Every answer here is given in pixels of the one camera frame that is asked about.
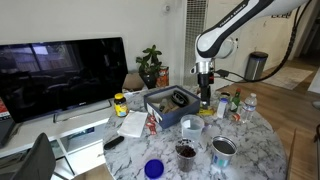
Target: robotic arm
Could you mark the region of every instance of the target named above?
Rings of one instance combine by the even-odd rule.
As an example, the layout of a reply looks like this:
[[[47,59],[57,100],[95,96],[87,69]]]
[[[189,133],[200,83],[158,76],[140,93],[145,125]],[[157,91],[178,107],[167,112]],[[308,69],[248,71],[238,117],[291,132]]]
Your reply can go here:
[[[249,20],[285,14],[308,0],[244,0],[215,26],[201,33],[195,44],[196,65],[191,73],[198,74],[201,89],[201,101],[204,108],[210,105],[210,84],[213,84],[211,61],[225,58],[231,52],[231,46],[224,46],[226,38]]]

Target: tv screen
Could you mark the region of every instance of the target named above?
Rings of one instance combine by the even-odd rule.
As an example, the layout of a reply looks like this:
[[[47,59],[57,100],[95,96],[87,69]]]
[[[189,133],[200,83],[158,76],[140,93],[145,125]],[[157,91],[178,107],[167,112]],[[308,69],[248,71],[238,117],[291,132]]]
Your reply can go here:
[[[122,38],[0,45],[0,96],[17,123],[112,98],[127,73]]]

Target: box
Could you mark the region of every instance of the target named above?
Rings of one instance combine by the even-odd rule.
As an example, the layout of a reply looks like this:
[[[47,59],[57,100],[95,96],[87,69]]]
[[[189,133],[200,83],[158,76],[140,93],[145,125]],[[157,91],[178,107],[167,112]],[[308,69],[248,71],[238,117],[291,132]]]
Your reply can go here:
[[[187,96],[189,105],[181,107],[175,111],[163,114],[154,104],[159,104],[163,98],[170,97],[177,90]],[[178,122],[182,116],[186,114],[196,114],[200,109],[200,98],[195,94],[181,88],[180,86],[172,86],[169,88],[160,89],[158,91],[146,94],[144,96],[144,106],[148,113],[154,114],[158,124],[162,129],[166,129]]]
[[[124,83],[122,85],[122,93],[141,91],[144,87],[139,73],[127,74]]]

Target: white paper towel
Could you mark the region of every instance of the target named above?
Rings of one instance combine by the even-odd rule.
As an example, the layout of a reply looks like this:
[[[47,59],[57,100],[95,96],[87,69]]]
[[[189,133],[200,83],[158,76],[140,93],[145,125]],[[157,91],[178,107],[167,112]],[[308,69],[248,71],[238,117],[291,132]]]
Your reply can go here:
[[[130,111],[120,129],[117,131],[120,136],[136,137],[141,136],[143,126],[146,122],[148,113]]]

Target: round table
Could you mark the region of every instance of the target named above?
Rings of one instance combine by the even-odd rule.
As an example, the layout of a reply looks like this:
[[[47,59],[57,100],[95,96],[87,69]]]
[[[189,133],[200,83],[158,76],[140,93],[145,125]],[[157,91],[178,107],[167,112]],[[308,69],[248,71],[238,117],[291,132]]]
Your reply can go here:
[[[196,93],[197,87],[183,86],[184,89]],[[146,112],[143,95],[148,90],[127,97],[128,107],[134,111]],[[213,101],[217,92],[212,92]],[[211,124],[203,133],[199,153],[192,170],[185,173],[179,170],[175,153],[175,143],[181,139],[180,123],[161,130],[157,125],[157,135],[150,135],[144,127],[140,138],[125,138],[115,148],[105,150],[106,165],[115,179],[147,179],[144,174],[146,162],[159,158],[164,163],[164,173],[160,179],[285,179],[287,160],[282,143],[271,125],[257,112],[247,123],[237,123],[228,119],[214,119],[203,116],[204,121]],[[113,114],[105,129],[104,143],[117,136],[124,118]],[[231,139],[237,146],[237,153],[232,157],[230,165],[218,169],[211,165],[212,139],[222,135]]]

